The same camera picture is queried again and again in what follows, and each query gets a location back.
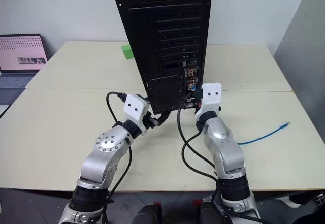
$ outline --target laptop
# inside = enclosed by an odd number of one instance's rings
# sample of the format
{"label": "laptop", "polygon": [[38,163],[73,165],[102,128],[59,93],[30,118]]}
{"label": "laptop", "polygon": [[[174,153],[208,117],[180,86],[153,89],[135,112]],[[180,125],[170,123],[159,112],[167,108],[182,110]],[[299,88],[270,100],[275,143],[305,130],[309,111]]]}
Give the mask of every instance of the laptop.
{"label": "laptop", "polygon": [[40,34],[0,35],[0,105],[11,105],[46,63]]}

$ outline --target gray wall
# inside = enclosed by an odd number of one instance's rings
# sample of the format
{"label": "gray wall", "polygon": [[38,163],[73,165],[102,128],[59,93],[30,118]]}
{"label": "gray wall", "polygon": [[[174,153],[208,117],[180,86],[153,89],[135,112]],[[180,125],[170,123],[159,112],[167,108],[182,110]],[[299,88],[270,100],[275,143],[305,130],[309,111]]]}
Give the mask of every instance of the gray wall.
{"label": "gray wall", "polygon": [[301,1],[274,57],[325,140],[325,0]]}

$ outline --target green object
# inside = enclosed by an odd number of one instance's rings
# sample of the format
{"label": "green object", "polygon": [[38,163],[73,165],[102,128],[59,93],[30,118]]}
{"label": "green object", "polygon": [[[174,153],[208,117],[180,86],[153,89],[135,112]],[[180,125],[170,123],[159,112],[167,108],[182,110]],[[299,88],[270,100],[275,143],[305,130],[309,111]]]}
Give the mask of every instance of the green object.
{"label": "green object", "polygon": [[125,59],[129,60],[129,59],[134,58],[133,52],[132,52],[132,49],[131,49],[130,45],[123,45],[122,46],[122,51],[124,53]]}

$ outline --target black computer case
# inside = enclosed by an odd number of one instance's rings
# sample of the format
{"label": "black computer case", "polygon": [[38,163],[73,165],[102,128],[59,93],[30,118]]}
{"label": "black computer case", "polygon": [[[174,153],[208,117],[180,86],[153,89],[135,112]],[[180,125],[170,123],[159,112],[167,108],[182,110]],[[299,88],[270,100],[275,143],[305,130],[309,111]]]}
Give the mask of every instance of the black computer case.
{"label": "black computer case", "polygon": [[211,0],[116,0],[154,114],[197,105]]}

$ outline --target laptop screen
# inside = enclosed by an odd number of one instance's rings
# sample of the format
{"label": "laptop screen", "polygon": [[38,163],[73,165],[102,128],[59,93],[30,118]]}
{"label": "laptop screen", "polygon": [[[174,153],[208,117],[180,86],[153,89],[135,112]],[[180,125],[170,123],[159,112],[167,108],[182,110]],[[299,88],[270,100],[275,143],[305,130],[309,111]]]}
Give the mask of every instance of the laptop screen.
{"label": "laptop screen", "polygon": [[0,69],[2,72],[37,72],[47,63],[41,36],[0,35]]}

